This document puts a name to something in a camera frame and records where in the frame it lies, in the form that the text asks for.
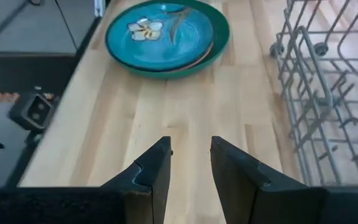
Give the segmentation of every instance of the metal wire rack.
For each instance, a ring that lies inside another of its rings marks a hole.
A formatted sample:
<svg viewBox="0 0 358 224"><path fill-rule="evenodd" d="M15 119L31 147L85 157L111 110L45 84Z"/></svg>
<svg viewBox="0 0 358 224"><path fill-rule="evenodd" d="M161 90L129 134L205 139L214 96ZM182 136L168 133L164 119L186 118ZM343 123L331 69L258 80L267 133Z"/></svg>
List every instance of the metal wire rack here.
<svg viewBox="0 0 358 224"><path fill-rule="evenodd" d="M270 53L303 181L358 185L358 0L287 0L284 17Z"/></svg>

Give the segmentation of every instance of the green plate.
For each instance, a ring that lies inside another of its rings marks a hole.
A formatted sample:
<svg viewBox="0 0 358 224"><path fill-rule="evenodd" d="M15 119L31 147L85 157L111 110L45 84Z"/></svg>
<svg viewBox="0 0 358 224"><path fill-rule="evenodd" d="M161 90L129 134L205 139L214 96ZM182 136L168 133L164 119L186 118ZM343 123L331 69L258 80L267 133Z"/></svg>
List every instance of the green plate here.
<svg viewBox="0 0 358 224"><path fill-rule="evenodd" d="M224 17L217 9L210 6L209 4L205 4L203 2L195 1L195 0L153 0L153 1L147 1L140 4L137 4L135 6L132 6L128 9L126 9L123 13L118 15L114 20L116 21L119 19L122 15L125 15L127 11L131 11L138 7L144 7L149 4L155 4L155 3L175 3L175 4L182 4L185 6L192 7L193 9L198 10L199 12L206 15L210 20L212 25L214 26L214 38L213 38L213 46L210 51L210 53L197 65L194 67L185 69L185 70L179 70L177 72L151 72L151 71L145 71L145 70L139 70L134 67L128 66L124 63L121 63L119 60L117 60L123 67L128 69L133 74L140 75L143 77L150 77L150 78L181 78L188 75L191 75L193 73L196 73L208 65L211 65L215 59L222 54L223 50L225 49L227 43L229 42L230 37L230 29L229 24Z"/></svg>

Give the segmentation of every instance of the plate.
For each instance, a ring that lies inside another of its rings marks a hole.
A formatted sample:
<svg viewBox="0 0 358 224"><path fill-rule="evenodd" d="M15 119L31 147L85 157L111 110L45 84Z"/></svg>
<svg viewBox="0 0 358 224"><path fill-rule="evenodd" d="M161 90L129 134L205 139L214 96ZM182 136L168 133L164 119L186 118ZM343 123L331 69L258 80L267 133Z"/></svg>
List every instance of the plate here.
<svg viewBox="0 0 358 224"><path fill-rule="evenodd" d="M111 23L106 45L118 61L149 71L193 65L213 44L210 19L183 4L151 1L124 11Z"/></svg>

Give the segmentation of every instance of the floor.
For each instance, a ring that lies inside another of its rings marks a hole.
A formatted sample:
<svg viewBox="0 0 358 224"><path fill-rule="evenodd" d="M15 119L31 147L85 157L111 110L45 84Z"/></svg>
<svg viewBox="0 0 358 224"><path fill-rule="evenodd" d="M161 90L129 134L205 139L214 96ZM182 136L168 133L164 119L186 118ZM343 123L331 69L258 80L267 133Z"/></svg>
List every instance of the floor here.
<svg viewBox="0 0 358 224"><path fill-rule="evenodd" d="M0 23L26 0L0 0ZM28 4L0 33L0 51L75 53L94 20L93 0L46 0Z"/></svg>

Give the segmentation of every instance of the stacked plates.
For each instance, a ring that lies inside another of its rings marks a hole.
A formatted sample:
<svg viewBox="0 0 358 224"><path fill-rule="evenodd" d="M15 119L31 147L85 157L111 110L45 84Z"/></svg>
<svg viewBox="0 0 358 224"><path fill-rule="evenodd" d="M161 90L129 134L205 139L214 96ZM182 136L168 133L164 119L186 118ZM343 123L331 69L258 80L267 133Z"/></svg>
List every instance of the stacked plates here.
<svg viewBox="0 0 358 224"><path fill-rule="evenodd" d="M109 53L132 73L178 78L211 64L229 40L225 17L195 0L147 1L118 15L106 33Z"/></svg>

